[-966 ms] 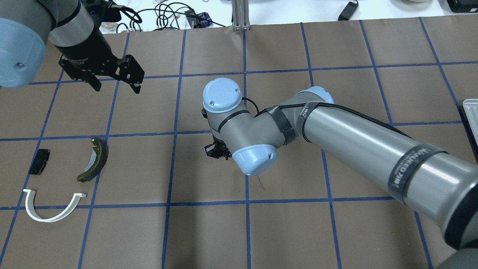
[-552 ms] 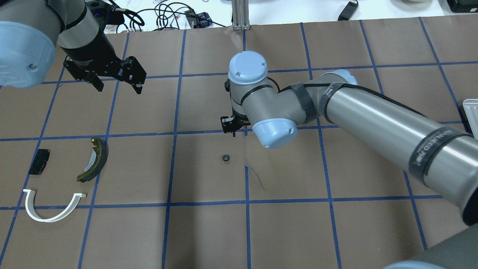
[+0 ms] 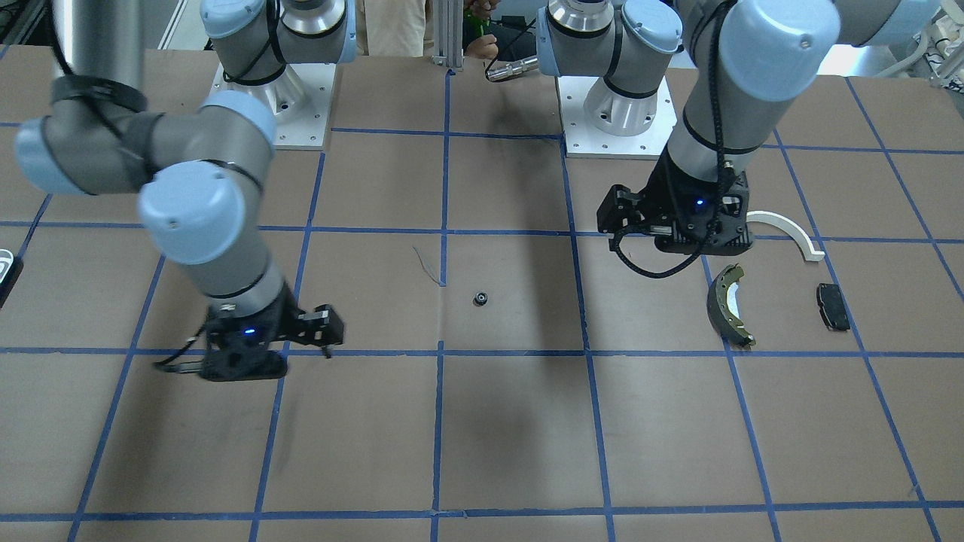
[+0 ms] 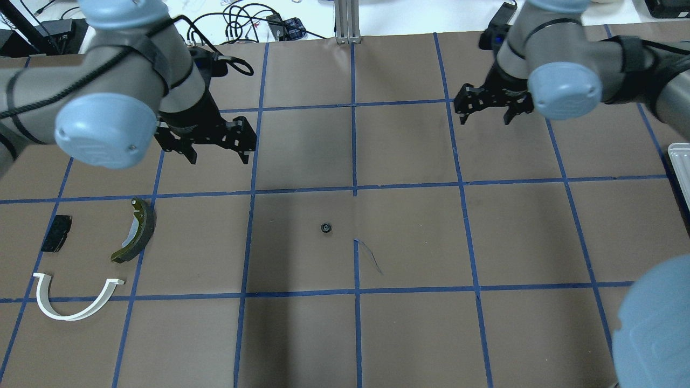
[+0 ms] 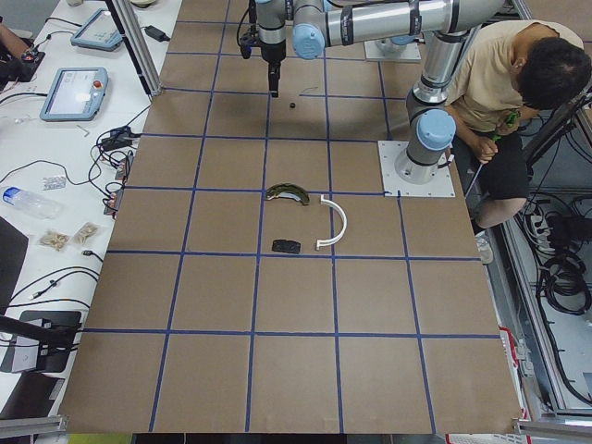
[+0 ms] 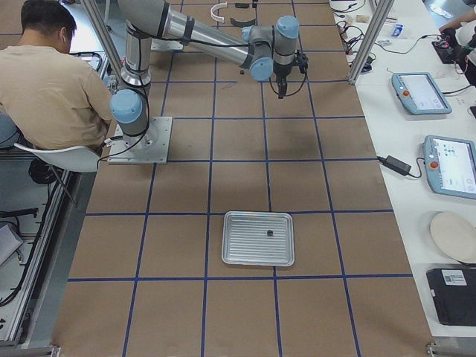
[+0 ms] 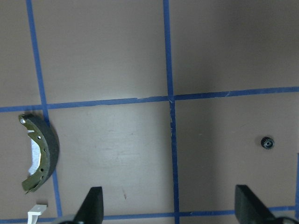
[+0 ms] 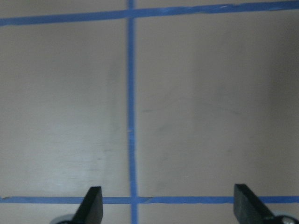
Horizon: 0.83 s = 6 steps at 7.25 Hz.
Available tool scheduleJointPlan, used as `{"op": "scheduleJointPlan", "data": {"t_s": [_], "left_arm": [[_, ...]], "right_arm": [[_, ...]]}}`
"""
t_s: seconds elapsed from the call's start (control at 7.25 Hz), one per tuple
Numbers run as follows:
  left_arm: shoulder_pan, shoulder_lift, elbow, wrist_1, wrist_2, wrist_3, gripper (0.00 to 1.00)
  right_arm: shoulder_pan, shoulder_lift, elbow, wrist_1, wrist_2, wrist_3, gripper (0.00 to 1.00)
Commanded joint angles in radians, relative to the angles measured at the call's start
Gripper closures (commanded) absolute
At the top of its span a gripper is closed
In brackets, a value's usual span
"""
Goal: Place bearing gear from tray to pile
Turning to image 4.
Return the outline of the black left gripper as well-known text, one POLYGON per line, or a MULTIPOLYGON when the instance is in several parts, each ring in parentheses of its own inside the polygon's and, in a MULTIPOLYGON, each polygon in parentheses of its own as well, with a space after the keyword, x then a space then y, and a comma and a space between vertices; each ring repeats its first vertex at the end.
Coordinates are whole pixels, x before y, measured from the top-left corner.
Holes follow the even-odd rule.
POLYGON ((209 89, 194 95, 183 89, 183 83, 173 86, 168 97, 178 103, 162 106, 158 113, 158 126, 154 138, 163 151, 179 153, 191 165, 197 164, 195 144, 215 145, 239 155, 244 165, 249 164, 257 147, 257 135, 244 116, 232 121, 222 118, 209 89))

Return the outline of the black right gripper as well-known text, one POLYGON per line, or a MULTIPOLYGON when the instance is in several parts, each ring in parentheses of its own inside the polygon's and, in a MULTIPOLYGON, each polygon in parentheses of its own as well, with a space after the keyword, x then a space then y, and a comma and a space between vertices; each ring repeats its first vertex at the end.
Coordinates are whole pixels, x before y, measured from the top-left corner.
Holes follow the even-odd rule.
POLYGON ((454 110, 461 125, 467 123, 472 113, 495 107, 508 108, 503 114, 505 125, 510 125, 518 115, 534 111, 527 80, 506 73, 497 63, 491 66, 481 86, 465 83, 454 98, 454 110))

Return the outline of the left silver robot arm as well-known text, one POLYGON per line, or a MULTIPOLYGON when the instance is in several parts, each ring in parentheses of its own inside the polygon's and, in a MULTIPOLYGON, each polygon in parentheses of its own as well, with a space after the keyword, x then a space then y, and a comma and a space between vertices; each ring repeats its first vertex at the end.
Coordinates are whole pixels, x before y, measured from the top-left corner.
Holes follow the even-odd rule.
POLYGON ((84 164, 129 169, 153 142, 197 162, 194 145, 232 150, 247 164, 257 134, 222 118, 210 81, 244 59, 212 44, 188 46, 162 1, 81 1, 94 38, 78 66, 2 69, 1 167, 29 146, 55 144, 84 164))

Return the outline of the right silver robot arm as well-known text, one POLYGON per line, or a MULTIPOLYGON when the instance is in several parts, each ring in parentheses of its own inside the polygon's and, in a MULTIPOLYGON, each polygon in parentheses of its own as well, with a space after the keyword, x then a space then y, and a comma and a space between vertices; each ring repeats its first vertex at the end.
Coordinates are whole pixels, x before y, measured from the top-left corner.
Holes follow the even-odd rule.
MULTIPOLYGON (((599 104, 642 103, 688 139, 688 42, 636 36, 590 41, 581 16, 589 1, 503 3, 478 46, 494 62, 481 86, 464 84, 453 101, 461 123, 505 107, 505 124, 537 111, 571 120, 599 104)), ((635 281, 618 310, 612 357, 618 387, 688 387, 688 255, 635 281)))

